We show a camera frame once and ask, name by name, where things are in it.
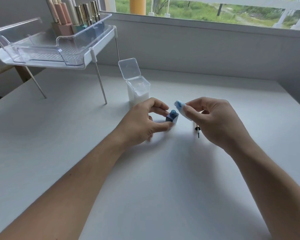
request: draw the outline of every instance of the rack leg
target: rack leg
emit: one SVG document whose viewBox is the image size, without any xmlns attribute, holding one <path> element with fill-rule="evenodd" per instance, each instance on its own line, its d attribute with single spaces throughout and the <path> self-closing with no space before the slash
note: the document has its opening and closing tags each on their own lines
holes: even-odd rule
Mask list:
<svg viewBox="0 0 300 240">
<path fill-rule="evenodd" d="M 96 68 L 96 73 L 97 73 L 97 75 L 98 75 L 99 83 L 100 83 L 101 90 L 102 90 L 103 97 L 104 97 L 104 102 L 105 102 L 105 104 L 108 104 L 107 99 L 106 99 L 105 92 L 104 92 L 104 90 L 103 90 L 103 86 L 102 86 L 102 82 L 101 82 L 101 77 L 100 77 L 100 73 L 99 73 L 98 66 L 97 66 L 97 63 L 96 63 L 96 62 L 94 62 L 94 67 Z"/>
<path fill-rule="evenodd" d="M 42 95 L 44 96 L 44 98 L 46 99 L 47 96 L 44 94 L 44 92 L 42 91 L 42 89 L 40 88 L 39 84 L 37 83 L 37 81 L 35 80 L 34 76 L 32 75 L 32 73 L 30 72 L 29 68 L 27 66 L 25 66 L 27 72 L 29 73 L 29 75 L 31 76 L 32 80 L 34 81 L 34 83 L 37 85 L 37 87 L 39 88 L 40 92 L 42 93 Z"/>
<path fill-rule="evenodd" d="M 115 38 L 115 44 L 117 45 L 118 59 L 120 60 L 119 47 L 118 47 L 118 38 Z"/>
</svg>

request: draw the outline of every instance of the forearm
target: forearm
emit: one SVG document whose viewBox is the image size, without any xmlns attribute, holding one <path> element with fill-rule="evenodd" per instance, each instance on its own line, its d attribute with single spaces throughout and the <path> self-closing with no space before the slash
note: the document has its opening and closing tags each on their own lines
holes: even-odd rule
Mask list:
<svg viewBox="0 0 300 240">
<path fill-rule="evenodd" d="M 112 134 L 0 233 L 0 240 L 77 240 L 124 147 Z"/>
<path fill-rule="evenodd" d="M 274 239 L 300 239 L 300 186 L 253 141 L 228 152 Z"/>
</svg>

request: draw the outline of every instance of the person's right hand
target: person's right hand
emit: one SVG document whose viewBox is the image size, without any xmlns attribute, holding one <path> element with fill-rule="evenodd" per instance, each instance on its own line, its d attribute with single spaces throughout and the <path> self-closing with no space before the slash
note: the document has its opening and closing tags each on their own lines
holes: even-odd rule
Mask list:
<svg viewBox="0 0 300 240">
<path fill-rule="evenodd" d="M 184 111 L 188 118 L 200 126 L 209 141 L 228 153 L 233 148 L 241 148 L 243 144 L 253 141 L 227 100 L 200 97 L 187 102 Z"/>
</svg>

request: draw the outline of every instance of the clear plastic box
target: clear plastic box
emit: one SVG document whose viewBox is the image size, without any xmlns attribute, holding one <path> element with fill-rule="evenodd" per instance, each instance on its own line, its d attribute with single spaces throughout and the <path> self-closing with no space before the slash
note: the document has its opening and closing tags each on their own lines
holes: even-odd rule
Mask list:
<svg viewBox="0 0 300 240">
<path fill-rule="evenodd" d="M 71 36 L 56 37 L 39 17 L 2 27 L 0 46 L 11 61 L 0 59 L 21 66 L 85 68 L 84 54 L 113 30 L 113 26 L 104 23 L 110 16 L 111 13 L 100 13 L 100 21 Z"/>
<path fill-rule="evenodd" d="M 128 88 L 130 106 L 147 100 L 150 96 L 150 83 L 141 76 L 141 72 L 135 58 L 120 60 L 119 68 Z"/>
</svg>

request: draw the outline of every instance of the yellow pillar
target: yellow pillar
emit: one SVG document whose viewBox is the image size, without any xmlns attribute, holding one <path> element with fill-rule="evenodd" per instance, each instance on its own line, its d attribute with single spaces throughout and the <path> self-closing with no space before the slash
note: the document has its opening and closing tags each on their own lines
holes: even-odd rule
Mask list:
<svg viewBox="0 0 300 240">
<path fill-rule="evenodd" d="M 146 0 L 129 0 L 130 1 L 130 13 L 146 15 Z"/>
</svg>

